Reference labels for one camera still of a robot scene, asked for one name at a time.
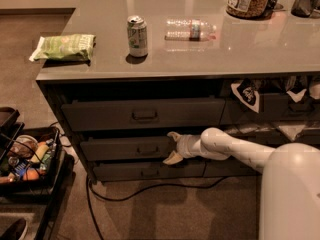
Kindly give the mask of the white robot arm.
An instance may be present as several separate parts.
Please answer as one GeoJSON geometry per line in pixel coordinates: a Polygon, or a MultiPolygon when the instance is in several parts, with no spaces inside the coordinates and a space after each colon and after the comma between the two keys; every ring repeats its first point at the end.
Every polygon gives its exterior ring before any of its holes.
{"type": "Polygon", "coordinates": [[[302,143],[271,148],[218,128],[199,135],[168,134],[176,147],[167,165],[203,157],[234,157],[262,174],[259,240],[320,240],[320,150],[302,143]]]}

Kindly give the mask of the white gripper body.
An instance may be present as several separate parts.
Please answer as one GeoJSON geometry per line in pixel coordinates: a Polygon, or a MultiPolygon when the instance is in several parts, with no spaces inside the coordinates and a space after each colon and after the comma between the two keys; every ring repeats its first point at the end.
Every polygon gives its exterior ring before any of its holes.
{"type": "Polygon", "coordinates": [[[189,159],[201,154],[201,139],[199,135],[181,135],[177,139],[177,153],[189,159]]]}

